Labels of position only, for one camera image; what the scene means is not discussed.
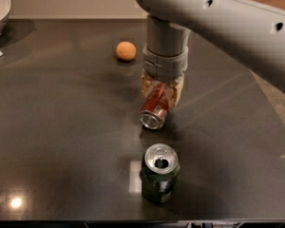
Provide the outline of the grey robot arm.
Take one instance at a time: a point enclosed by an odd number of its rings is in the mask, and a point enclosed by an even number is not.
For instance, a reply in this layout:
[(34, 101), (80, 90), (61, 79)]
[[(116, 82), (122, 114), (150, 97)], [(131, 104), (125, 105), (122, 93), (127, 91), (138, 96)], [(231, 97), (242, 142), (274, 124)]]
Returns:
[(285, 93), (285, 10), (251, 0), (136, 0), (147, 13), (142, 95), (167, 84), (168, 105), (181, 96), (194, 31)]

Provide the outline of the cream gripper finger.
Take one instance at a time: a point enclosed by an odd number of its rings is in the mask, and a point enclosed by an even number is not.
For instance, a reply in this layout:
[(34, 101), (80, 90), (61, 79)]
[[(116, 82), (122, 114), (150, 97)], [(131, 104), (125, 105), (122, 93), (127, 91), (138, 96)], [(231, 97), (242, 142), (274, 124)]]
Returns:
[(147, 98), (152, 91), (153, 87), (158, 83), (158, 81), (149, 75), (145, 70), (142, 71), (141, 77), (141, 94), (144, 98)]
[(168, 87), (168, 105), (169, 110), (172, 111), (178, 105), (181, 98), (182, 88), (184, 83), (184, 75), (181, 75), (175, 79), (172, 83), (167, 85)]

